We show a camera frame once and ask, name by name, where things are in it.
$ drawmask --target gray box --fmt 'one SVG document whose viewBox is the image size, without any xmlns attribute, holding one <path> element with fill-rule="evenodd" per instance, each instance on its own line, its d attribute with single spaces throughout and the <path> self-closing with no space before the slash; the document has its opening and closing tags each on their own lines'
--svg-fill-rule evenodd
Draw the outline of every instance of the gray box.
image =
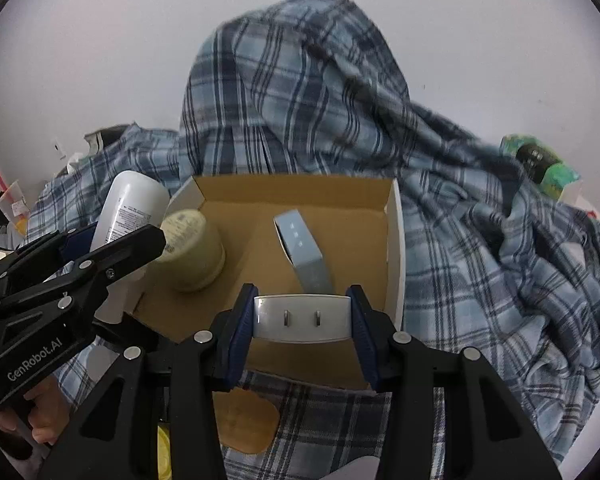
<svg viewBox="0 0 600 480">
<path fill-rule="evenodd" d="M 274 217 L 280 244 L 307 294 L 333 294 L 322 253 L 297 209 Z"/>
</svg>

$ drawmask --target cardboard box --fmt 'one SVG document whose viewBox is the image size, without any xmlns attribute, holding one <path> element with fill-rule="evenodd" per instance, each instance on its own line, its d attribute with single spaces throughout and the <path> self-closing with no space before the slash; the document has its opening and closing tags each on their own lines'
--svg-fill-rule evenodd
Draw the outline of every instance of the cardboard box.
<svg viewBox="0 0 600 480">
<path fill-rule="evenodd" d="M 311 231 L 335 294 L 360 284 L 373 308 L 397 328 L 404 303 L 404 227 L 395 180 L 315 175 L 223 175 L 189 180 L 171 199 L 168 214 L 199 209 L 219 230 L 224 269 L 208 287 L 175 292 L 148 283 L 135 316 L 174 341 L 207 329 L 231 309 L 243 283 L 261 295 L 301 294 L 294 268 L 280 247 L 273 219 L 298 209 Z M 255 338 L 247 368 L 298 381 L 365 388 L 352 340 L 295 345 Z"/>
</svg>

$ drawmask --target red straw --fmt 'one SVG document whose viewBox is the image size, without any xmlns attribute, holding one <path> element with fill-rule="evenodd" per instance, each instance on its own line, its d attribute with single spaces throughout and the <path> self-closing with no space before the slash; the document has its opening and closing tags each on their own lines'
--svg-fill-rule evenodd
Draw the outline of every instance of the red straw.
<svg viewBox="0 0 600 480">
<path fill-rule="evenodd" d="M 4 183 L 4 180 L 0 176 L 0 189 L 3 191 L 7 191 L 7 185 Z"/>
</svg>

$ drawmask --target blue plaid fabric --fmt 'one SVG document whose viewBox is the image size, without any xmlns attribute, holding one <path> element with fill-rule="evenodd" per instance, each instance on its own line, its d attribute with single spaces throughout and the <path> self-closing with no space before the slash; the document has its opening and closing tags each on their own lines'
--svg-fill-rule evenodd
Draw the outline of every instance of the blue plaid fabric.
<svg viewBox="0 0 600 480">
<path fill-rule="evenodd" d="M 29 239 L 94 221 L 127 169 L 171 192 L 198 174 L 396 178 L 403 328 L 446 351 L 478 347 L 557 462 L 600 398 L 599 222 L 543 196 L 514 158 L 411 102 L 381 33 L 350 0 L 286 0 L 221 25 L 190 72 L 179 135 L 130 126 L 45 189 Z M 584 266 L 569 242 L 583 248 Z M 224 450 L 229 478 L 320 478 L 379 455 L 387 396 L 250 372 L 243 385 L 282 419 L 263 454 Z M 442 478 L 439 394 L 436 412 L 432 478 Z"/>
</svg>

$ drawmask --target human hand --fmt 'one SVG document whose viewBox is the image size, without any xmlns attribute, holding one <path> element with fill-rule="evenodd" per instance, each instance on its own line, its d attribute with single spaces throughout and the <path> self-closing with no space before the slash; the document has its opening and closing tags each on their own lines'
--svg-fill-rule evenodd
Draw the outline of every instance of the human hand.
<svg viewBox="0 0 600 480">
<path fill-rule="evenodd" d="M 32 400 L 35 407 L 29 413 L 31 435 L 39 444 L 55 444 L 69 423 L 69 404 L 58 387 L 55 377 L 49 376 L 29 390 L 24 398 Z M 13 433 L 18 416 L 8 408 L 0 412 L 0 430 Z"/>
</svg>

